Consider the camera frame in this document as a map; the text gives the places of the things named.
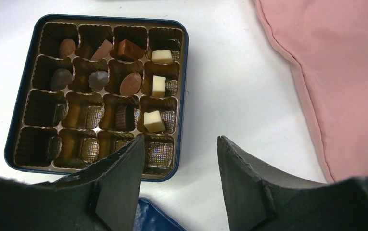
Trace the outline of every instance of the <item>gold plastic tray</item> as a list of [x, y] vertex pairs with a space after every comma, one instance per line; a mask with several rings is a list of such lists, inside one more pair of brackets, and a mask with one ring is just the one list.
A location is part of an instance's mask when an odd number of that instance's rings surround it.
[[[174, 21], [60, 15], [39, 24], [32, 41], [37, 45], [31, 44], [28, 54], [29, 71], [24, 71], [23, 94], [18, 95], [19, 116], [13, 117], [10, 130], [12, 145], [7, 142], [8, 164], [25, 171], [73, 173], [144, 134], [143, 178], [162, 181], [171, 177], [179, 163], [188, 44], [185, 28]], [[65, 38], [75, 41], [76, 50], [60, 59], [58, 48]], [[89, 60], [104, 39], [114, 44], [113, 50], [99, 61]], [[144, 57], [134, 62], [119, 60], [116, 49], [124, 39], [145, 48]], [[167, 49], [174, 62], [150, 60], [152, 50]], [[58, 68], [68, 69], [74, 80], [61, 91], [50, 91], [52, 74]], [[110, 81], [95, 92], [88, 77], [99, 70], [107, 71]], [[120, 84], [131, 72], [142, 75], [141, 89], [133, 96], [122, 96]], [[149, 96], [153, 75], [167, 78], [165, 98]], [[117, 131], [115, 115], [120, 105], [134, 107], [134, 130]], [[161, 112], [166, 131], [150, 134], [144, 127], [143, 113], [153, 110]]]

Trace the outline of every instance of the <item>white table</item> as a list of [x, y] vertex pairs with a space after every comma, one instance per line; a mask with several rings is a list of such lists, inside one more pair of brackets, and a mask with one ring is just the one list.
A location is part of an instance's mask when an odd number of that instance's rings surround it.
[[190, 37], [181, 164], [140, 196], [188, 230], [228, 230], [216, 155], [226, 135], [269, 164], [325, 182], [286, 61], [270, 46], [251, 0], [0, 0], [0, 176], [25, 183], [60, 176], [11, 169], [3, 150], [35, 22], [50, 13], [173, 19]]

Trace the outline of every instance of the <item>white chocolate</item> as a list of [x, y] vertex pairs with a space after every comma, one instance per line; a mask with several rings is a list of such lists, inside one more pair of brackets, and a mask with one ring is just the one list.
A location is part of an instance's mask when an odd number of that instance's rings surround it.
[[170, 50], [157, 50], [153, 51], [151, 55], [151, 61], [159, 63], [170, 63], [172, 62], [172, 54]]
[[165, 126], [163, 120], [161, 119], [160, 111], [145, 112], [144, 126], [149, 133], [165, 131]]
[[152, 78], [152, 95], [154, 97], [164, 97], [166, 80], [165, 77], [154, 75]]

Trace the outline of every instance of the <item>empty compartment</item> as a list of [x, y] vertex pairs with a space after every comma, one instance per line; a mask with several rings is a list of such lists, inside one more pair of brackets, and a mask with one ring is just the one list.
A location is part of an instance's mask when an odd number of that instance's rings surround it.
[[145, 95], [152, 95], [152, 78], [154, 75], [166, 78], [165, 97], [174, 96], [178, 91], [179, 63], [158, 64], [146, 62], [144, 64], [144, 82], [141, 86], [141, 92]]
[[93, 72], [106, 71], [106, 60], [101, 59], [99, 61], [88, 61], [81, 58], [75, 58], [73, 60], [75, 66], [75, 79], [69, 84], [69, 89], [73, 91], [91, 93], [93, 89], [89, 86], [89, 76]]
[[99, 132], [97, 135], [97, 139], [99, 140], [99, 155], [96, 161], [117, 152], [133, 138], [134, 136], [131, 133], [115, 133], [108, 131]]
[[68, 115], [62, 121], [66, 128], [94, 129], [103, 117], [103, 101], [99, 94], [70, 92], [66, 95], [69, 103]]
[[97, 49], [107, 39], [113, 44], [113, 31], [108, 25], [80, 25], [80, 47], [76, 50], [75, 54], [90, 59]]
[[123, 61], [132, 61], [124, 58], [123, 56], [118, 56], [119, 43], [125, 39], [136, 44], [143, 50], [147, 50], [147, 29], [141, 26], [116, 26], [113, 30], [114, 34], [114, 50], [110, 55], [114, 58]]
[[53, 59], [45, 55], [37, 57], [35, 71], [32, 77], [32, 86], [39, 90], [52, 90], [51, 80], [56, 70], [63, 68], [73, 73], [70, 58], [63, 60]]
[[49, 166], [61, 148], [61, 140], [54, 128], [24, 127], [14, 154], [19, 166]]
[[183, 32], [177, 28], [154, 27], [148, 32], [151, 51], [170, 50], [174, 60], [181, 55]]
[[164, 122], [165, 131], [158, 132], [160, 134], [171, 134], [175, 131], [175, 122], [177, 118], [177, 99], [174, 97], [155, 99], [148, 96], [140, 98], [140, 118], [137, 130], [149, 133], [144, 126], [144, 113], [152, 111], [160, 111], [161, 119]]
[[112, 94], [120, 94], [120, 85], [123, 79], [130, 73], [137, 72], [143, 76], [143, 62], [137, 60], [132, 63], [124, 63], [115, 59], [109, 61], [110, 80], [104, 89]]
[[79, 44], [77, 26], [72, 23], [46, 23], [42, 29], [41, 54], [59, 58], [59, 46], [65, 39], [72, 39], [75, 47]]
[[134, 128], [137, 127], [137, 123], [140, 116], [139, 98], [137, 96], [121, 97], [106, 94], [105, 96], [103, 96], [103, 102], [104, 102], [104, 117], [99, 124], [100, 129], [120, 131], [116, 125], [117, 121], [116, 114], [119, 107], [126, 105], [133, 108], [133, 112], [130, 115], [126, 115], [130, 117], [130, 118], [126, 117], [126, 120], [134, 121], [134, 127], [123, 131], [133, 131]]
[[53, 164], [56, 167], [84, 168], [96, 161], [99, 143], [94, 131], [62, 129], [59, 132], [62, 149]]
[[63, 92], [32, 90], [25, 107], [24, 123], [30, 126], [54, 127], [66, 116]]
[[145, 135], [144, 174], [167, 175], [173, 168], [174, 139], [171, 136]]

